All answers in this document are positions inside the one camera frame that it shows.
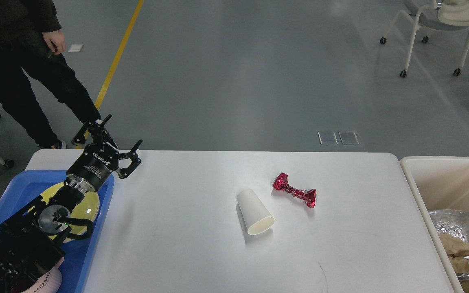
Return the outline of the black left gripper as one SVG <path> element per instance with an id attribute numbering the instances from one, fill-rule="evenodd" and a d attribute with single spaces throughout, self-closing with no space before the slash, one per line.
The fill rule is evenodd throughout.
<path id="1" fill-rule="evenodd" d="M 91 192 L 97 192 L 113 171 L 116 171 L 119 178 L 127 178 L 142 162 L 137 153 L 138 147 L 143 143 L 142 139 L 124 153 L 119 153 L 116 145 L 108 142 L 110 135 L 106 133 L 104 126 L 111 118 L 112 115 L 109 114 L 103 120 L 85 122 L 71 139 L 73 145 L 86 144 L 86 132 L 93 139 L 93 143 L 84 147 L 82 155 L 66 171 L 67 180 L 85 182 Z M 117 168 L 121 160 L 131 162 L 125 168 Z"/>

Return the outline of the person's bare hand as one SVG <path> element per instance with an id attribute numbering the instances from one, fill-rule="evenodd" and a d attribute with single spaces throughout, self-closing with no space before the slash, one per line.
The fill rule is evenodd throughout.
<path id="1" fill-rule="evenodd" d="M 67 49 L 66 39 L 62 30 L 42 32 L 42 36 L 54 55 L 60 55 Z"/>

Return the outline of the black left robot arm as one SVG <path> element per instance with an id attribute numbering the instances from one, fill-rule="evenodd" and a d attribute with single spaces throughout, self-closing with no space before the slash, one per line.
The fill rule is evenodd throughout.
<path id="1" fill-rule="evenodd" d="M 0 293 L 9 293 L 19 283 L 36 282 L 65 257 L 62 244 L 69 238 L 83 241 L 94 232 L 91 219 L 73 217 L 73 210 L 90 192 L 97 192 L 116 172 L 124 179 L 141 164 L 136 142 L 128 152 L 119 152 L 105 124 L 111 119 L 85 122 L 73 137 L 84 144 L 89 132 L 93 142 L 66 171 L 63 185 L 48 201 L 38 195 L 0 224 Z"/>

